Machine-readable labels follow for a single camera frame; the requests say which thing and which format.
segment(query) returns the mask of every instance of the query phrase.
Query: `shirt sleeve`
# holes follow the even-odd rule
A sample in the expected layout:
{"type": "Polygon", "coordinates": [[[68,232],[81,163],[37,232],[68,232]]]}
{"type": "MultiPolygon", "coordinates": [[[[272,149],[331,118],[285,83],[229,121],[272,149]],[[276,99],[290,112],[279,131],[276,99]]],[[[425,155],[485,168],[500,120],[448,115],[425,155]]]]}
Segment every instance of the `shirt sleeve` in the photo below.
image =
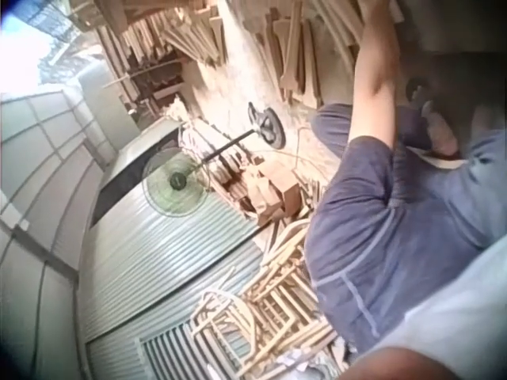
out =
{"type": "Polygon", "coordinates": [[[329,210],[343,203],[364,202],[385,207],[392,191],[392,162],[391,149],[380,140],[370,136],[352,140],[322,207],[329,210]]]}

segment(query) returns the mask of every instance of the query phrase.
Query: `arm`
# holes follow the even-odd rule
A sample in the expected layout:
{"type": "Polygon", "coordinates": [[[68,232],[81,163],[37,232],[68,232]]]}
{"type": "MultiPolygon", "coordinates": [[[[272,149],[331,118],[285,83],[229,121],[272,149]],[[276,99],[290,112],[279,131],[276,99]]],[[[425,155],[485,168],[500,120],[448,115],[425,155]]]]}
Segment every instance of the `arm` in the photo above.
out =
{"type": "Polygon", "coordinates": [[[376,0],[357,56],[349,143],[359,136],[371,136],[393,148],[398,65],[399,46],[389,0],[376,0]]]}

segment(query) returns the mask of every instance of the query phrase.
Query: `green fan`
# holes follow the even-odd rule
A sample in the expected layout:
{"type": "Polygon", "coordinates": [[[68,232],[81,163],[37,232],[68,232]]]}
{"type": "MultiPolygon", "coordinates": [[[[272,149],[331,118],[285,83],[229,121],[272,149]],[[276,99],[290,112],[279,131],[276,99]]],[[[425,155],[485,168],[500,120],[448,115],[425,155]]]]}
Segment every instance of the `green fan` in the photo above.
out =
{"type": "Polygon", "coordinates": [[[206,200],[210,185],[208,167],[181,148],[161,150],[144,168],[143,190],[148,203],[160,214],[186,216],[206,200]]]}
{"type": "Polygon", "coordinates": [[[143,172],[143,189],[150,205],[163,215],[185,216],[205,201],[210,185],[208,163],[231,146],[257,133],[273,149],[285,146],[285,133],[276,112],[259,112],[250,102],[252,128],[197,162],[190,151],[169,148],[150,159],[143,172]]]}

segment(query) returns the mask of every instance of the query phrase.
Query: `metal vent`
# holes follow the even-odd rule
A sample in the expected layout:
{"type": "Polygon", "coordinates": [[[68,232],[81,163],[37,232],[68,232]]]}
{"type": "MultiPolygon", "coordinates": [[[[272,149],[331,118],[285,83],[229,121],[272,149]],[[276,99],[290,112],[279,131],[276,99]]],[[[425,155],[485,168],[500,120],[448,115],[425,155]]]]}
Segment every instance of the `metal vent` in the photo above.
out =
{"type": "Polygon", "coordinates": [[[221,379],[234,377],[231,362],[222,347],[208,334],[195,339],[189,321],[139,343],[140,355],[149,378],[157,380],[212,380],[208,366],[221,379]]]}

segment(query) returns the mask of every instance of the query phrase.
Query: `fan pole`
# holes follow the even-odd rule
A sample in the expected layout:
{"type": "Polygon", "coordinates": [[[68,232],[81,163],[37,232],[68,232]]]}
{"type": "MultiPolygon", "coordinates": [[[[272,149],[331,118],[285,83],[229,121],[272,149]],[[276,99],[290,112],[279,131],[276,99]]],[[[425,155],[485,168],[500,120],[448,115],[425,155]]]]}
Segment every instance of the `fan pole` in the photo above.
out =
{"type": "Polygon", "coordinates": [[[255,133],[255,130],[254,129],[250,129],[249,131],[246,131],[245,133],[243,133],[242,135],[238,136],[237,138],[235,138],[234,140],[231,140],[230,142],[228,142],[227,144],[225,144],[224,146],[222,146],[220,149],[218,150],[215,150],[213,153],[211,153],[209,156],[205,157],[202,159],[202,163],[203,164],[207,164],[208,162],[210,162],[213,158],[215,157],[218,157],[222,154],[222,152],[224,152],[225,150],[229,149],[231,146],[239,143],[241,140],[243,139],[246,139],[248,136],[252,135],[255,133]]]}

